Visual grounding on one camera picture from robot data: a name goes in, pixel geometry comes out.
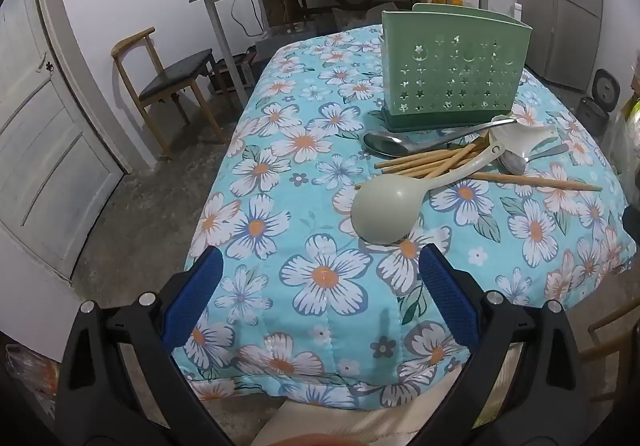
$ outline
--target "floral tablecloth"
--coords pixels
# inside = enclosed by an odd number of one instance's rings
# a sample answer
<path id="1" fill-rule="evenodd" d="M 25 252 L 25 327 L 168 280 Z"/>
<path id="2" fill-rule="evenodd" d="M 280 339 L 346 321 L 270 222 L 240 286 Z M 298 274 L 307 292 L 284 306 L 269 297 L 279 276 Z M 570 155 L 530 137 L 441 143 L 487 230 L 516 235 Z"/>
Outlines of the floral tablecloth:
<path id="1" fill-rule="evenodd" d="M 378 161 L 360 137 L 382 129 L 379 33 L 281 48 L 242 115 L 186 262 L 207 245 L 225 258 L 207 309 L 174 350 L 201 399 L 265 392 L 372 410 L 426 392 L 468 354 L 418 281 L 429 242 L 518 304 L 555 298 L 569 307 L 628 267 L 635 244 L 622 229 L 620 185 L 590 135 L 526 70 L 514 116 L 555 125 L 550 144 L 570 148 L 536 160 L 529 174 L 602 193 L 463 180 L 431 191 L 407 239 L 358 239 L 353 184 Z"/>

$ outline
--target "green utensil holder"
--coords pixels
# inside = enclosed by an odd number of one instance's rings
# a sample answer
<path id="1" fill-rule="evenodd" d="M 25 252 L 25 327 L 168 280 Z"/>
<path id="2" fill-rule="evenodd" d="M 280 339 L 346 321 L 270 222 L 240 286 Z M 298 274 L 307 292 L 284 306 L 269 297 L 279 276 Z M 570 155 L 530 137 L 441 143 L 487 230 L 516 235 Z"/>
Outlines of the green utensil holder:
<path id="1" fill-rule="evenodd" d="M 511 111 L 531 27 L 496 12 L 427 3 L 383 12 L 382 26 L 390 131 L 466 126 Z"/>

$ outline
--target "chair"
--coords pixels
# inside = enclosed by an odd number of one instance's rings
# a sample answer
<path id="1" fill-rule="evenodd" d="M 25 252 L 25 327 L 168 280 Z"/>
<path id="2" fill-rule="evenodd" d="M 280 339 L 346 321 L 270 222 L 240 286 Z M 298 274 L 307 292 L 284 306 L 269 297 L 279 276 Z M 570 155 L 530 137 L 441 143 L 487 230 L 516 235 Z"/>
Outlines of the chair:
<path id="1" fill-rule="evenodd" d="M 608 325 L 625 314 L 628 314 L 638 306 L 640 306 L 640 298 L 631 300 L 630 302 L 622 305 L 618 310 L 613 311 L 608 316 L 592 323 L 588 327 L 588 332 L 594 343 L 596 343 L 596 346 L 580 352 L 581 362 L 589 363 L 594 360 L 610 356 L 611 354 L 615 354 L 616 352 L 619 353 L 618 376 L 616 378 L 615 391 L 594 396 L 591 398 L 591 402 L 613 400 L 615 404 L 619 403 L 625 395 L 627 388 L 631 384 L 640 380 L 640 376 L 638 375 L 640 373 L 640 320 L 634 325 L 631 331 L 627 331 L 626 333 L 607 340 L 604 343 L 600 342 L 595 333 L 597 329 Z"/>
<path id="2" fill-rule="evenodd" d="M 127 87 L 127 90 L 129 90 L 131 98 L 138 108 L 140 115 L 142 115 L 142 118 L 145 120 L 146 125 L 154 134 L 156 139 L 158 139 L 158 142 L 164 150 L 164 154 L 170 159 L 173 158 L 171 150 L 169 149 L 169 145 L 160 135 L 158 126 L 156 126 L 154 121 L 149 117 L 149 114 L 146 112 L 145 108 L 146 106 L 149 106 L 150 104 L 153 104 L 155 102 L 164 102 L 165 98 L 170 96 L 173 99 L 178 112 L 180 112 L 180 115 L 184 119 L 185 124 L 190 124 L 187 114 L 180 105 L 180 98 L 177 94 L 178 90 L 184 89 L 187 86 L 190 86 L 191 90 L 193 90 L 193 95 L 196 96 L 197 101 L 200 103 L 202 112 L 213 128 L 213 132 L 216 134 L 220 142 L 224 142 L 225 138 L 222 135 L 222 130 L 220 129 L 220 126 L 218 126 L 216 119 L 213 117 L 213 113 L 209 109 L 209 105 L 204 99 L 200 88 L 196 84 L 196 77 L 198 76 L 209 77 L 211 84 L 214 83 L 213 79 L 215 77 L 218 80 L 218 86 L 222 89 L 225 98 L 229 103 L 229 106 L 232 109 L 235 109 L 234 104 L 231 101 L 231 97 L 229 96 L 229 93 L 226 89 L 225 83 L 221 78 L 220 73 L 216 69 L 216 62 L 213 58 L 212 50 L 203 50 L 201 52 L 198 52 L 197 54 L 194 54 L 193 56 L 188 56 L 187 58 L 184 58 L 183 60 L 180 60 L 177 63 L 168 66 L 167 68 L 164 68 L 162 66 L 162 63 L 160 62 L 158 53 L 156 52 L 156 49 L 154 48 L 153 43 L 149 38 L 149 34 L 152 34 L 155 31 L 156 28 L 151 27 L 118 42 L 111 50 L 111 57 L 115 61 L 118 72 L 120 73 L 120 77 L 122 78 L 124 85 Z M 124 55 L 124 52 L 131 47 L 131 45 L 134 45 L 142 39 L 144 39 L 145 41 L 146 51 L 149 53 L 149 57 L 151 57 L 151 61 L 153 62 L 158 75 L 145 87 L 144 90 L 142 90 L 142 92 L 138 94 L 133 88 L 131 80 L 129 79 L 129 76 L 127 76 L 127 73 L 122 66 L 122 56 Z M 210 73 L 207 69 L 207 62 L 211 64 L 212 73 Z"/>

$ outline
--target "black chair seat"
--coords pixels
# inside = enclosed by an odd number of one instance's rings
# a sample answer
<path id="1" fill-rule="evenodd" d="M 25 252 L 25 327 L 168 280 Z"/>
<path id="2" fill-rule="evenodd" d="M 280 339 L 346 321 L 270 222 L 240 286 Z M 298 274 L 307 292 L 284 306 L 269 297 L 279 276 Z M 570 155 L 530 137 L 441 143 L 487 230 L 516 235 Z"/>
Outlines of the black chair seat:
<path id="1" fill-rule="evenodd" d="M 154 80 L 140 92 L 140 100 L 148 99 L 156 95 L 156 93 L 175 86 L 185 79 L 196 77 L 209 58 L 211 58 L 211 52 L 211 48 L 209 50 L 203 50 L 166 67 L 162 74 L 158 74 Z"/>

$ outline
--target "small metal spoon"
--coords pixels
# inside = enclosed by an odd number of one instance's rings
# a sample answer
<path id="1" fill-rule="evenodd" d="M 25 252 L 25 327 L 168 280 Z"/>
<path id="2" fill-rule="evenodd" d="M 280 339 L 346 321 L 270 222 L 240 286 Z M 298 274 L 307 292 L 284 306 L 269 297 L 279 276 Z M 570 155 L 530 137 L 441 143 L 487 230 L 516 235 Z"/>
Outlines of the small metal spoon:
<path id="1" fill-rule="evenodd" d="M 507 171 L 510 172 L 511 175 L 524 175 L 527 164 L 532 160 L 540 159 L 542 157 L 550 157 L 551 155 L 558 155 L 566 152 L 568 149 L 569 146 L 566 144 L 559 144 L 558 146 L 553 146 L 553 148 L 549 148 L 548 150 L 541 151 L 540 153 L 536 153 L 529 157 L 521 157 L 520 155 L 507 150 L 500 155 L 498 161 L 507 168 Z"/>
<path id="2" fill-rule="evenodd" d="M 460 139 L 470 133 L 486 130 L 494 126 L 512 124 L 514 122 L 516 122 L 515 119 L 500 119 L 500 121 L 485 122 L 484 124 L 478 124 L 477 126 L 461 128 L 460 130 L 449 133 L 439 139 L 427 142 L 413 142 L 403 135 L 398 135 L 388 131 L 370 131 L 365 134 L 364 143 L 367 148 L 375 153 L 379 153 L 380 155 L 384 155 L 386 157 L 406 157 L 407 155 L 427 151 L 441 144 Z"/>

